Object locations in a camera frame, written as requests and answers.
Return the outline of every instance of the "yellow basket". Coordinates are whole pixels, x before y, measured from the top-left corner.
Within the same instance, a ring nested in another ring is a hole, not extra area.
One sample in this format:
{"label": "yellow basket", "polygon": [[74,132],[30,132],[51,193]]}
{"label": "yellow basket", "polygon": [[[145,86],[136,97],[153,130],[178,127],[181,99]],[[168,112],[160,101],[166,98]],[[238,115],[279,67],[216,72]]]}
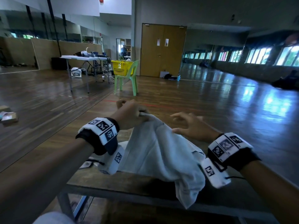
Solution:
{"label": "yellow basket", "polygon": [[124,60],[119,60],[119,61],[111,61],[113,63],[113,71],[115,75],[122,75],[126,76],[131,65],[132,61],[124,61]]}

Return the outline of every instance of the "cardboard box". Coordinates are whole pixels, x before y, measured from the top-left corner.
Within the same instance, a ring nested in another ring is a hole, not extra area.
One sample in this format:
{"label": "cardboard box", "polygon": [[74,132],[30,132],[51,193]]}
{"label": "cardboard box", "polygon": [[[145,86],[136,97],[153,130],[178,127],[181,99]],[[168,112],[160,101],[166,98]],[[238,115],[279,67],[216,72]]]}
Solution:
{"label": "cardboard box", "polygon": [[11,112],[11,109],[10,109],[10,107],[8,107],[6,105],[1,105],[0,112]]}
{"label": "cardboard box", "polygon": [[2,117],[2,120],[0,121],[2,124],[11,124],[18,121],[17,113],[13,112],[10,114],[6,114]]}

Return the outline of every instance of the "forearm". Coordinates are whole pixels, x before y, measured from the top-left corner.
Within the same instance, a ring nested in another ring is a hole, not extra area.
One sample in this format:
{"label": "forearm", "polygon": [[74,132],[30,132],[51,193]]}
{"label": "forearm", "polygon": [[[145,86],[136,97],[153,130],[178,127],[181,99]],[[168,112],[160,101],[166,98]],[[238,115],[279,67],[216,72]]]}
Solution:
{"label": "forearm", "polygon": [[0,220],[32,223],[93,153],[79,138],[0,185]]}
{"label": "forearm", "polygon": [[281,224],[299,223],[299,188],[273,172],[260,161],[241,169],[254,190],[266,201]]}

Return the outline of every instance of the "person's left hand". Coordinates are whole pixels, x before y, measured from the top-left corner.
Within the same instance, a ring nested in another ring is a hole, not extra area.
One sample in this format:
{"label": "person's left hand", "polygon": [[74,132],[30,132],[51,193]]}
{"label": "person's left hand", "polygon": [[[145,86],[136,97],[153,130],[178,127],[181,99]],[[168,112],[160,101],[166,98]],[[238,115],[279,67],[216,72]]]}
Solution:
{"label": "person's left hand", "polygon": [[145,121],[149,120],[148,116],[140,116],[140,112],[148,113],[143,105],[135,100],[126,101],[120,99],[116,102],[117,111],[110,118],[117,121],[120,130],[131,129]]}

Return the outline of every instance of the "green plastic chair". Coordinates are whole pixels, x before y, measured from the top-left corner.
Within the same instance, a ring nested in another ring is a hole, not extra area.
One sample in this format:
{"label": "green plastic chair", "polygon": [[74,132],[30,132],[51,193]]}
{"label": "green plastic chair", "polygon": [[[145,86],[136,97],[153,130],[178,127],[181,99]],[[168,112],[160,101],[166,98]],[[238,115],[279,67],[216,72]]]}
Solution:
{"label": "green plastic chair", "polygon": [[132,81],[133,95],[136,96],[136,93],[138,93],[138,87],[137,87],[137,81],[136,81],[136,69],[137,69],[138,64],[139,64],[139,60],[134,61],[126,76],[115,75],[114,94],[116,94],[117,79],[119,79],[119,81],[120,81],[119,90],[123,90],[123,79],[130,79]]}

